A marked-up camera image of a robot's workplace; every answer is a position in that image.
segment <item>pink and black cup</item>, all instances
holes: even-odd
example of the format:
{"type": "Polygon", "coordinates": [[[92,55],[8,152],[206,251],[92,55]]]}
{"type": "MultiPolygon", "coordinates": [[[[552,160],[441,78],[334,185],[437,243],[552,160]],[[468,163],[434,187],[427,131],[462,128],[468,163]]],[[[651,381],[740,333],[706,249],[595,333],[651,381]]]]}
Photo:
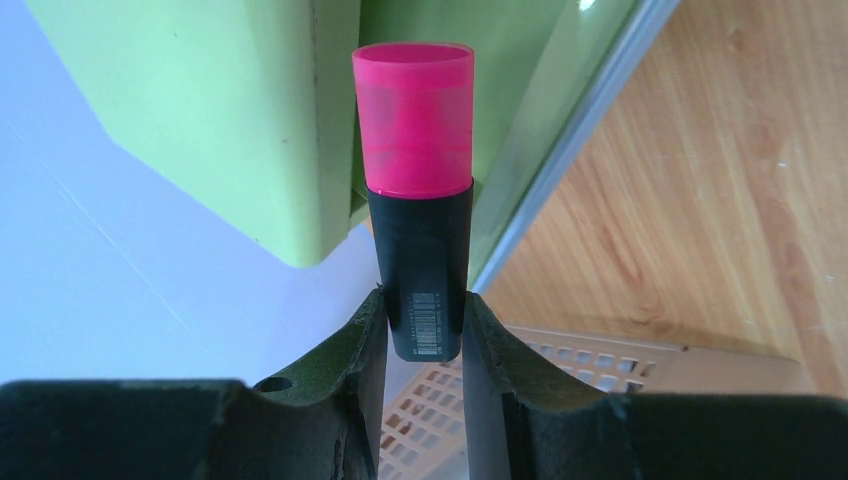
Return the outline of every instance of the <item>pink and black cup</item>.
{"type": "Polygon", "coordinates": [[[474,52],[440,43],[353,52],[365,180],[395,350],[459,354],[468,280],[474,52]]]}

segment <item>light green container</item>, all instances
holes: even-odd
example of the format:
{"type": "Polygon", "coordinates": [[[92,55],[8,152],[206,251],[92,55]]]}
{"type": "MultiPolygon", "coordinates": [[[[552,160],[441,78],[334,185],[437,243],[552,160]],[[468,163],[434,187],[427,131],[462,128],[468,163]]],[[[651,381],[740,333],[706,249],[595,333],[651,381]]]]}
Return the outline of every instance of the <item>light green container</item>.
{"type": "Polygon", "coordinates": [[[295,266],[367,212],[350,53],[470,45],[473,282],[637,1],[27,4],[116,143],[295,266]]]}

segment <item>gray edge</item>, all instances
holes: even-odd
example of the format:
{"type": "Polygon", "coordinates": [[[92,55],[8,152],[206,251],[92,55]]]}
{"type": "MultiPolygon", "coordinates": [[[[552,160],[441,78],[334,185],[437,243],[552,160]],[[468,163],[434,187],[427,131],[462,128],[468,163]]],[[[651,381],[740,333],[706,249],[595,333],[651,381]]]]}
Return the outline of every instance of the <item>gray edge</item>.
{"type": "Polygon", "coordinates": [[[471,287],[472,292],[483,293],[489,288],[678,3],[680,0],[642,0],[636,7],[596,80],[575,106],[574,114],[554,144],[548,160],[536,173],[471,287]]]}

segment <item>pink cup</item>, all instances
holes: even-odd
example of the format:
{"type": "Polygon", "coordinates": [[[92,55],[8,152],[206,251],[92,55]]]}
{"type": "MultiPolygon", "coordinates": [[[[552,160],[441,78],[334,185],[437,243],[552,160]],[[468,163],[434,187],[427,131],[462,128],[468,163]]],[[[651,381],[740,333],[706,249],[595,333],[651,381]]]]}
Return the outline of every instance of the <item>pink cup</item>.
{"type": "Polygon", "coordinates": [[[365,181],[379,195],[441,198],[471,187],[474,51],[386,43],[353,52],[365,181]]]}

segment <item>wood grain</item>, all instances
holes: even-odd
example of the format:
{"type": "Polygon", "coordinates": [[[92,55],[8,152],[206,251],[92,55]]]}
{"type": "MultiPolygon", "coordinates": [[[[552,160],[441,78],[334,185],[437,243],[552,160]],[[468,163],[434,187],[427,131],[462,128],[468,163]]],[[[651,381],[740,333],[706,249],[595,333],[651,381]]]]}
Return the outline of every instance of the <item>wood grain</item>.
{"type": "Polygon", "coordinates": [[[684,0],[486,294],[848,390],[848,2],[684,0]]]}

